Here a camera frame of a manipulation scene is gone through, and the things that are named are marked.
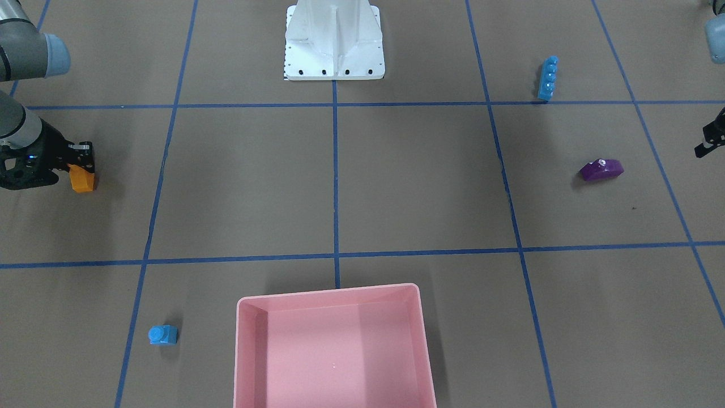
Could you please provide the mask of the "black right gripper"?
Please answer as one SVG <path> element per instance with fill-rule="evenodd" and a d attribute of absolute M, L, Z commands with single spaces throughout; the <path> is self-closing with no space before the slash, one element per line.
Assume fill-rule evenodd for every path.
<path fill-rule="evenodd" d="M 67 172 L 71 164 L 95 173 L 92 142 L 73 144 L 51 125 L 41 124 L 38 138 L 28 147 L 12 149 L 2 145 L 2 188 L 18 190 L 56 184 L 59 176 L 54 170 Z"/>

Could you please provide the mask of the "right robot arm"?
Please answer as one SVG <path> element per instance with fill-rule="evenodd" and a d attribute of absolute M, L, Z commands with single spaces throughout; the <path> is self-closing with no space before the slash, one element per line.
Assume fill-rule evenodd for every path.
<path fill-rule="evenodd" d="M 1 3 L 1 80 L 64 75 L 71 59 L 58 36 L 39 31 L 18 1 Z M 1 186 L 42 188 L 67 172 L 76 193 L 96 188 L 93 145 L 71 142 L 8 93 L 1 93 Z"/>

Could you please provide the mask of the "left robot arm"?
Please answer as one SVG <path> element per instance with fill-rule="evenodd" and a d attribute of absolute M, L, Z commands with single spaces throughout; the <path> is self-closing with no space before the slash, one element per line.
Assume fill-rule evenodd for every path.
<path fill-rule="evenodd" d="M 724 63 L 724 1 L 709 1 L 714 18 L 705 23 L 705 38 L 710 59 L 715 64 Z M 715 119 L 702 128 L 703 141 L 694 148 L 696 158 L 703 158 L 724 145 L 724 108 Z"/>

